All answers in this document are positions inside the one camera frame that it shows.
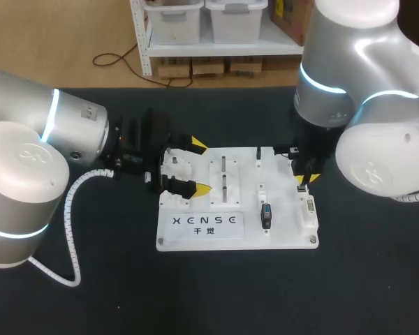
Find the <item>white board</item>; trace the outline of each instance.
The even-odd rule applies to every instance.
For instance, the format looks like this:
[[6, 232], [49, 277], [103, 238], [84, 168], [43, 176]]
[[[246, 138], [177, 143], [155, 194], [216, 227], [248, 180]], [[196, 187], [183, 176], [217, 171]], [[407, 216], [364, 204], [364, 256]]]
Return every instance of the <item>white board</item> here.
[[[222, 157], [226, 169], [222, 172]], [[271, 147], [211, 148], [202, 156], [165, 152], [162, 174], [210, 185], [209, 195], [185, 200], [163, 192], [159, 202], [156, 247], [159, 251], [309, 249], [318, 247], [318, 219], [309, 191], [297, 191], [291, 162]], [[223, 196], [223, 176], [226, 198]], [[262, 203], [272, 208], [264, 230]]]

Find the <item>black cable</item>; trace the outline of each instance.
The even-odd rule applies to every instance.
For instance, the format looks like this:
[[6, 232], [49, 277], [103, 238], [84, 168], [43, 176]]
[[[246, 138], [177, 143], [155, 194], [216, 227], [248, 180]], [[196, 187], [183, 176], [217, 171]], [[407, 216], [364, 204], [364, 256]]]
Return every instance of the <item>black cable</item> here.
[[[134, 45], [133, 47], [131, 47], [129, 50], [127, 50], [127, 52], [125, 52], [123, 55], [120, 55], [120, 54], [115, 54], [115, 53], [113, 53], [113, 52], [104, 52], [103, 54], [99, 54], [99, 55], [95, 56], [91, 62], [92, 62], [92, 63], [93, 63], [93, 65], [95, 65], [95, 66], [112, 66], [112, 65], [114, 65], [114, 64], [116, 64], [116, 63], [118, 63], [119, 61], [123, 61], [123, 62], [127, 65], [127, 67], [129, 68], [129, 70], [130, 70], [130, 71], [131, 71], [134, 75], [136, 75], [137, 77], [139, 77], [140, 79], [143, 79], [143, 80], [145, 80], [145, 81], [147, 81], [147, 82], [151, 82], [151, 83], [153, 83], [153, 84], [157, 84], [157, 85], [163, 86], [163, 87], [165, 87], [165, 88], [168, 88], [168, 87], [173, 87], [173, 88], [180, 88], [180, 87], [181, 87], [181, 88], [186, 88], [186, 87], [190, 87], [190, 86], [193, 84], [193, 78], [192, 78], [192, 77], [189, 77], [189, 84], [187, 84], [187, 85], [185, 85], [185, 86], [171, 86], [171, 83], [172, 83], [174, 80], [176, 80], [176, 79], [181, 79], [181, 78], [171, 78], [167, 84], [164, 84], [164, 83], [162, 83], [162, 82], [156, 82], [156, 81], [154, 81], [154, 80], [150, 80], [150, 79], [144, 78], [142, 75], [139, 75], [138, 73], [136, 73], [136, 72], [135, 72], [135, 70], [133, 70], [133, 69], [132, 69], [131, 65], [128, 63], [128, 61], [126, 60], [126, 58], [125, 58], [125, 57], [126, 57], [128, 54], [130, 54], [132, 51], [134, 51], [134, 50], [137, 48], [137, 46], [138, 46], [138, 43], [135, 43], [135, 45]], [[113, 57], [116, 57], [116, 59], [115, 59], [114, 61], [111, 61], [110, 63], [104, 63], [104, 64], [99, 64], [99, 63], [96, 63], [96, 61], [97, 61], [99, 58], [104, 57], [104, 56], [113, 56]]]

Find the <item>plastic storage bin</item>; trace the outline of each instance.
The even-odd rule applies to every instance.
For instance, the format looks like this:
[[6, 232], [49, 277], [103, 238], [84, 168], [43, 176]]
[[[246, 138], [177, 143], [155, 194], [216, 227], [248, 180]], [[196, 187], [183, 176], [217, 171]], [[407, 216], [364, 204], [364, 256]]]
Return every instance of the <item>plastic storage bin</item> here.
[[153, 6], [145, 2], [158, 44], [193, 44], [200, 41], [200, 9], [204, 0], [163, 0], [175, 6]]
[[206, 0], [215, 43], [257, 43], [268, 0]]

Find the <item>black table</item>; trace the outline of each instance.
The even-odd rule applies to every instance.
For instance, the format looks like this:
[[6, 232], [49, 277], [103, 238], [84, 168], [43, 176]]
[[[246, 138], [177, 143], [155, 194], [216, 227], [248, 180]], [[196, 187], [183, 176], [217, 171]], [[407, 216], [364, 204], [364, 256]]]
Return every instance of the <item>black table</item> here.
[[[294, 136], [292, 88], [66, 91], [111, 118], [153, 107], [211, 147]], [[334, 161], [311, 192], [315, 251], [159, 253], [158, 197], [141, 178], [96, 178], [73, 203], [80, 287], [29, 263], [0, 270], [0, 334], [419, 334], [419, 204], [359, 191]], [[72, 276], [62, 206], [35, 256]]]

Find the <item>glowing blue light ring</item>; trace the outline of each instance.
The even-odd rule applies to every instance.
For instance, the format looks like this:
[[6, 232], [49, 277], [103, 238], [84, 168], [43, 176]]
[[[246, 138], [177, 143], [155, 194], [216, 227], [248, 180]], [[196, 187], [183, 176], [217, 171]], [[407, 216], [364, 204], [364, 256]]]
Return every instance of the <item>glowing blue light ring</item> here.
[[330, 93], [336, 93], [336, 94], [345, 94], [346, 93], [346, 91], [344, 89], [340, 89], [338, 87], [328, 87], [328, 86], [320, 84], [319, 82], [316, 82], [315, 80], [313, 80], [312, 78], [309, 77], [309, 75], [306, 73], [306, 71], [304, 71], [304, 69], [302, 67], [302, 64], [301, 64], [300, 68], [301, 68], [302, 76], [304, 78], [306, 78], [306, 80], [308, 82], [310, 82], [312, 85], [314, 85], [317, 89], [321, 89], [323, 91], [330, 92]]
[[42, 142], [47, 142], [50, 133], [54, 129], [54, 118], [56, 117], [57, 104], [59, 102], [59, 90], [53, 89], [53, 100], [51, 102], [50, 112], [48, 113], [47, 124], [41, 138]]
[[27, 239], [28, 237], [39, 235], [42, 231], [47, 229], [47, 227], [48, 224], [42, 229], [38, 230], [37, 232], [31, 232], [29, 234], [8, 234], [7, 232], [0, 232], [0, 236], [5, 237], [7, 239]]
[[403, 96], [405, 98], [409, 98], [409, 99], [417, 99], [419, 98], [417, 95], [409, 93], [409, 92], [405, 92], [405, 91], [382, 91], [382, 92], [378, 92], [373, 94], [372, 96], [370, 96], [368, 99], [366, 99], [365, 101], [363, 101], [362, 105], [364, 105], [365, 103], [367, 103], [368, 101], [370, 101], [371, 99], [377, 98], [378, 96]]

